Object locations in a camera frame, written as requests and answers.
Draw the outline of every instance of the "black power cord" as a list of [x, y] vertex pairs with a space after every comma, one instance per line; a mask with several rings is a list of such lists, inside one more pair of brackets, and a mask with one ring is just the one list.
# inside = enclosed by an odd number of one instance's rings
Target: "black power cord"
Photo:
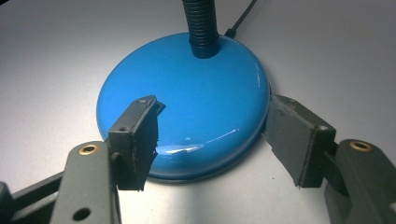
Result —
[[248, 15], [248, 13], [253, 8], [253, 6], [256, 2], [257, 2], [257, 0], [251, 1], [251, 3], [248, 5], [247, 9], [245, 10], [244, 14], [242, 14], [242, 16], [238, 19], [238, 21], [233, 25], [233, 28], [227, 30], [227, 32], [225, 33], [225, 36], [228, 36], [232, 39], [236, 36], [236, 29], [238, 29], [239, 25], [242, 23], [242, 21]]

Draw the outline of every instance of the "gray tabletop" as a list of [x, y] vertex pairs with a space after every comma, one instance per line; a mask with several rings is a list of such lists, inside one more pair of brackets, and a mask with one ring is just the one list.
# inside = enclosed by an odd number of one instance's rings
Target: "gray tabletop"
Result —
[[[249, 1], [218, 0], [224, 34]], [[396, 2], [259, 0], [236, 40], [274, 93], [298, 100], [396, 163]], [[27, 1], [0, 6], [0, 180], [12, 192], [64, 169], [100, 140], [99, 91], [126, 55], [187, 31], [181, 1]], [[230, 172], [121, 192], [124, 223], [329, 223], [321, 189], [298, 189], [262, 138]]]

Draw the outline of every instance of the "black corrugated tube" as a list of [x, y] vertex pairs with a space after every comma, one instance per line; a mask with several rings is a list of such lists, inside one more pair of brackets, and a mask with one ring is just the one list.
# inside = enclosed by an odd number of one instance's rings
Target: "black corrugated tube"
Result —
[[219, 33], [214, 0], [183, 0], [190, 45], [195, 57], [205, 59], [219, 52]]

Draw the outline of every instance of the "round blue base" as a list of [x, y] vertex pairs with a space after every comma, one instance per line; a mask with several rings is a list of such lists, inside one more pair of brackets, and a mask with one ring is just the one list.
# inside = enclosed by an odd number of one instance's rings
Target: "round blue base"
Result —
[[97, 103], [103, 138], [135, 99], [156, 95], [158, 156], [149, 173], [191, 180], [234, 163], [260, 135], [269, 101], [266, 75], [240, 43], [220, 36], [209, 59], [191, 53], [189, 34], [157, 39], [128, 55], [107, 78]]

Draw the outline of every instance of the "brass screw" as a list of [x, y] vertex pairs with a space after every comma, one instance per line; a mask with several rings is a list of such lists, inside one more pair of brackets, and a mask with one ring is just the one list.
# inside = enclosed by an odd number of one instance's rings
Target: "brass screw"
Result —
[[372, 152], [374, 151], [373, 147], [365, 142], [361, 141], [353, 141], [349, 144], [353, 149], [358, 150], [360, 152]]
[[87, 145], [85, 147], [82, 147], [78, 150], [78, 154], [82, 156], [88, 156], [93, 153], [95, 153], [98, 150], [98, 147], [96, 145]]

